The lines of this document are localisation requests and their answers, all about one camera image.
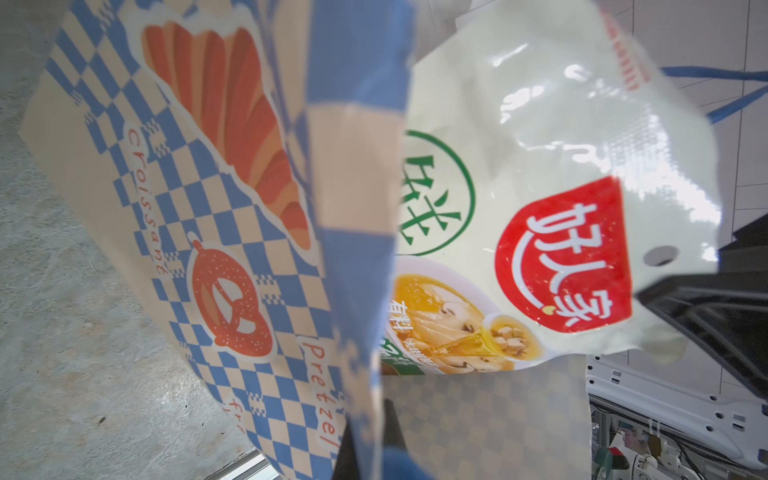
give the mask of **green circle logo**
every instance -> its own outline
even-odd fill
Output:
[[[475,212],[475,186],[462,159],[430,134],[406,133],[399,255],[428,255],[466,230]]]

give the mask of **chinese characters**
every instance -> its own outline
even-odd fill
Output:
[[[407,350],[413,355],[418,361],[423,362],[429,366],[433,366],[435,368],[439,368],[440,366],[437,363],[434,363],[432,360],[429,359],[428,356],[424,355],[421,350],[419,350],[418,346],[414,343],[413,339],[407,339],[405,342],[403,342],[403,345]]]
[[[395,300],[389,302],[389,322],[393,329],[399,332],[413,330],[411,319],[406,313],[407,311],[408,307],[406,306],[405,300],[400,303],[397,303]]]
[[[379,354],[382,360],[388,360],[395,365],[416,365],[416,362],[403,355],[402,352],[386,337],[382,338],[379,345]]]
[[[400,234],[408,242],[408,245],[413,245],[415,234],[409,234],[409,230],[412,230],[412,227],[418,226],[422,235],[427,237],[430,230],[435,228],[435,223],[430,223],[428,220],[435,219],[436,226],[441,231],[448,229],[451,222],[461,223],[462,220],[461,212],[436,210],[443,207],[445,202],[448,201],[449,191],[446,189],[437,199],[434,196],[430,198],[429,193],[435,183],[435,179],[429,176],[430,172],[427,171],[427,168],[430,171],[435,168],[435,159],[432,155],[428,157],[407,158],[406,165],[403,168],[404,179],[402,185],[406,187],[407,193],[403,195],[402,203],[406,205],[411,218],[400,225]]]
[[[592,291],[592,297],[587,300],[584,299],[581,293],[560,295],[560,288],[568,277],[607,268],[608,264],[605,260],[559,263],[548,255],[548,252],[569,250],[573,257],[578,258],[579,254],[583,253],[586,249],[602,247],[603,236],[599,224],[589,224],[589,235],[584,237],[580,235],[578,229],[587,225],[587,215],[597,210],[598,206],[596,204],[584,205],[579,203],[574,204],[570,210],[564,210],[538,219],[536,217],[529,217],[525,222],[528,226],[528,238],[536,237],[536,241],[533,243],[534,248],[542,252],[538,256],[538,261],[552,272],[548,284],[549,292],[554,295],[552,297],[555,307],[554,313],[568,319],[565,323],[566,326],[573,326],[581,320],[591,321],[595,317],[607,319],[611,316],[613,302],[607,290]],[[545,241],[547,235],[563,231],[568,234],[566,240]]]

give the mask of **blue cable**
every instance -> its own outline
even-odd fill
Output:
[[[722,78],[726,80],[744,80],[744,81],[768,81],[768,70],[766,71],[734,71],[723,70],[722,68],[710,67],[662,67],[661,71],[668,77],[686,77],[686,78]],[[758,88],[754,92],[744,95],[727,105],[724,105],[707,114],[710,122],[717,122],[735,114],[742,108],[751,104],[763,95],[768,94],[768,85]]]

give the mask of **plastic food package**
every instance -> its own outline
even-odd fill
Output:
[[[716,266],[710,128],[596,7],[506,2],[411,82],[412,23],[404,0],[75,0],[20,132],[288,478],[330,478],[346,419],[379,477],[379,351],[669,350],[632,292]]]
[[[496,3],[414,67],[386,370],[679,355],[632,295],[717,268],[708,122],[610,15]]]

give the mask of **green label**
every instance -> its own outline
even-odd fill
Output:
[[[466,230],[475,187],[462,160],[438,138],[410,130],[405,149],[397,253],[426,255]]]
[[[382,338],[380,346],[379,354],[382,362],[397,370],[400,375],[424,375],[419,364],[405,356],[388,338]]]

